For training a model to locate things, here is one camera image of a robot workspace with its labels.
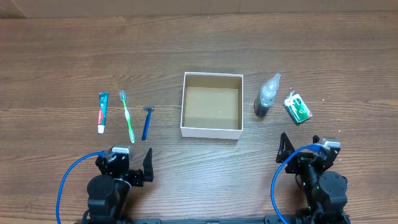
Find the clear bottle with dark liquid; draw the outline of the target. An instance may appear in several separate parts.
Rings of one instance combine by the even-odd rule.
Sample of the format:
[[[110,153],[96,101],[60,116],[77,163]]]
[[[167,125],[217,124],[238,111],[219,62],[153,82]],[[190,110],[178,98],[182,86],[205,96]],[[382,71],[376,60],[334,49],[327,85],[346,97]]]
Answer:
[[[263,118],[274,104],[277,90],[279,89],[280,73],[276,73],[270,80],[264,83],[254,101],[256,116]]]

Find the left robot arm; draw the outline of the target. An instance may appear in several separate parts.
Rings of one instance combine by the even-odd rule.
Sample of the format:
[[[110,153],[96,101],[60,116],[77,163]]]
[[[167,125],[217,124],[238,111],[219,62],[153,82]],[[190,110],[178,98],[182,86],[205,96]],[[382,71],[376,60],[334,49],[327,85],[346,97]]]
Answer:
[[[87,185],[88,210],[82,223],[133,223],[132,218],[123,215],[130,190],[152,182],[154,171],[152,149],[149,149],[142,163],[143,169],[130,168],[131,147],[113,146],[102,152],[95,164],[101,172]]]

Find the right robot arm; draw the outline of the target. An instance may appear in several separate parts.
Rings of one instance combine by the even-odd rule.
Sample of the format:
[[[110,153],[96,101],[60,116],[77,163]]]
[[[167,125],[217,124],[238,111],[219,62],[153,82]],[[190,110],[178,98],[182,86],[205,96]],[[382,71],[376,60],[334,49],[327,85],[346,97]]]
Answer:
[[[312,143],[295,149],[285,133],[280,135],[275,161],[280,164],[271,182],[271,202],[276,212],[271,223],[349,223],[344,212],[348,202],[348,180],[337,172],[329,171],[341,150],[341,143],[333,138],[313,137]],[[308,206],[294,215],[283,215],[275,201],[275,185],[281,171],[295,176]]]

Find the green Dettol soap bar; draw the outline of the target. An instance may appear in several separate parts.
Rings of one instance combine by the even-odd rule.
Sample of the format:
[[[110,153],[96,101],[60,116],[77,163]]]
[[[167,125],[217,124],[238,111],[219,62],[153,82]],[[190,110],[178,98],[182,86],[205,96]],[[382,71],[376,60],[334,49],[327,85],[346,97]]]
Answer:
[[[313,116],[302,97],[294,91],[290,92],[286,97],[284,100],[284,106],[295,124],[301,124]]]

